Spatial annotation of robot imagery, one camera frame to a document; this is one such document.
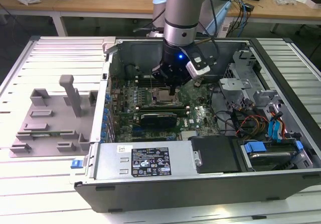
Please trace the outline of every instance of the motherboard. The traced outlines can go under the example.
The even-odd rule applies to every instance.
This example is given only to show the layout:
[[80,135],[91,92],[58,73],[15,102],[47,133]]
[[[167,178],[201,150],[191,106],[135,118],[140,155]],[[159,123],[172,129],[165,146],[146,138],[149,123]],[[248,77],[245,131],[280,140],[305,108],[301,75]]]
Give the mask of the motherboard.
[[194,81],[170,96],[169,89],[150,76],[128,81],[112,77],[114,141],[176,141],[219,134],[209,93],[208,85]]

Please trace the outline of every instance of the power supply label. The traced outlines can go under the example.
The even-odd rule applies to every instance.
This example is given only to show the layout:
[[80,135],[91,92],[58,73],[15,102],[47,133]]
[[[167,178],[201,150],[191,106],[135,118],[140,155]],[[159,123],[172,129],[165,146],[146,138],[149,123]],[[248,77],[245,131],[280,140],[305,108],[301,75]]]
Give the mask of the power supply label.
[[131,175],[133,177],[171,175],[169,149],[146,148],[131,150]]

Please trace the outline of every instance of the side panel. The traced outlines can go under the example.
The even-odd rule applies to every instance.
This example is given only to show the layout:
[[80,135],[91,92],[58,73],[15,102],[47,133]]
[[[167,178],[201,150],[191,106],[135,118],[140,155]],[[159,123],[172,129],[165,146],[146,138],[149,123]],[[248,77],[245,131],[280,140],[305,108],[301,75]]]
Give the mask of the side panel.
[[113,185],[75,184],[96,212],[133,211],[286,199],[321,181],[317,172]]

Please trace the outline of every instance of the desk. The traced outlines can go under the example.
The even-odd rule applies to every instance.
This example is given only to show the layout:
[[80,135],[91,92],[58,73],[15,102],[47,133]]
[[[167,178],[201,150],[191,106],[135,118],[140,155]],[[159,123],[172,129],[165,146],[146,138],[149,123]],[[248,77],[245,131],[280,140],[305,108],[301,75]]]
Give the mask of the desk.
[[[62,17],[151,19],[152,0],[41,0],[25,6],[17,0],[0,0],[13,15],[50,16],[59,36],[67,36]],[[0,15],[7,14],[0,8]]]
[[[254,7],[249,22],[273,23],[271,31],[275,30],[276,24],[321,24],[321,11],[311,9],[305,4],[297,2],[296,5],[278,6],[273,0],[243,0]],[[232,22],[239,14],[239,7],[233,3],[228,13],[226,22]]]
[[[67,36],[62,17],[104,17],[151,19],[152,0],[41,0],[40,4],[25,6],[16,0],[0,0],[14,15],[50,16],[53,18],[59,36]],[[321,24],[321,11],[297,3],[295,6],[278,6],[273,0],[251,1],[254,11],[250,22],[284,24]],[[233,4],[225,25],[229,25],[238,16],[239,9]]]

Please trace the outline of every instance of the blue plastic clip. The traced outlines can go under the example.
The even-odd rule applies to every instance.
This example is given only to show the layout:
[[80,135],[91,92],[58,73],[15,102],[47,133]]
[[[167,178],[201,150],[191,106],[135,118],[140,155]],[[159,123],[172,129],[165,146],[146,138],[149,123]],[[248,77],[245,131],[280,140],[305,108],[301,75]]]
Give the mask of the blue plastic clip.
[[71,162],[70,168],[71,169],[81,169],[81,168],[83,168],[82,163],[83,163],[82,160],[73,160]]
[[271,118],[268,128],[269,137],[272,137],[273,140],[276,140],[278,143],[281,142],[281,139],[278,138],[278,131],[280,128],[280,122],[275,121]]
[[297,146],[297,148],[299,149],[299,151],[303,150],[303,144],[301,143],[301,141],[295,141],[295,144]]
[[248,142],[244,147],[247,153],[266,151],[265,145],[262,141]]

